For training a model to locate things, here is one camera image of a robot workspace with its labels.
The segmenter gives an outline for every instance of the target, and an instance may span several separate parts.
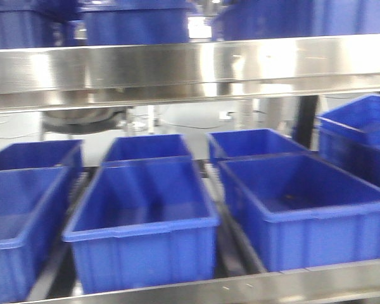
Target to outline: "stainless steel shelf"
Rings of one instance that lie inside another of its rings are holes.
[[[380,90],[380,34],[0,50],[0,111]]]
[[[380,260],[44,300],[42,304],[334,303],[380,297]]]

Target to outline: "black post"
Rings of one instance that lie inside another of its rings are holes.
[[[314,128],[315,111],[317,110],[318,96],[303,96],[298,101],[298,113],[293,132],[293,139],[310,148],[312,130]]]

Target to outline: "metal rack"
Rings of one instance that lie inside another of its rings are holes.
[[[0,112],[380,91],[380,35],[0,50]]]
[[[380,91],[380,35],[0,50],[0,113],[367,91]],[[219,185],[207,172],[212,185]],[[220,201],[217,189],[212,192]],[[222,229],[247,251],[225,209],[222,215]],[[257,264],[253,256],[247,260]],[[380,297],[380,260],[282,273],[229,272],[232,277],[223,279],[41,303],[332,303]]]

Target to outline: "blue plastic crate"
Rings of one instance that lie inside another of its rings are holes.
[[[68,208],[68,170],[0,171],[0,303],[23,301]]]
[[[76,0],[0,0],[0,49],[50,48],[73,16]]]
[[[83,170],[81,140],[19,142],[0,151],[0,170],[67,166],[76,178]]]
[[[319,116],[321,127],[357,143],[380,145],[380,95],[367,95]]]
[[[211,279],[219,218],[191,161],[100,169],[72,216],[85,293]]]
[[[380,187],[380,146],[365,146],[320,128],[319,156]]]
[[[380,0],[315,0],[312,35],[380,34]]]
[[[269,271],[380,258],[380,188],[308,155],[220,166],[225,200],[242,207],[236,219]]]
[[[102,165],[112,167],[118,166],[121,161],[147,158],[190,160],[192,155],[180,134],[118,137],[108,150]]]
[[[312,0],[242,0],[212,21],[213,40],[308,36]]]
[[[83,0],[88,45],[189,40],[186,0]]]
[[[213,39],[380,33],[380,0],[241,0],[212,22]]]
[[[271,129],[214,132],[208,135],[210,162],[242,156],[303,153],[306,148]]]

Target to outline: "metal rail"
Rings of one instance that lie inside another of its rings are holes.
[[[380,34],[0,50],[0,111],[380,91]]]

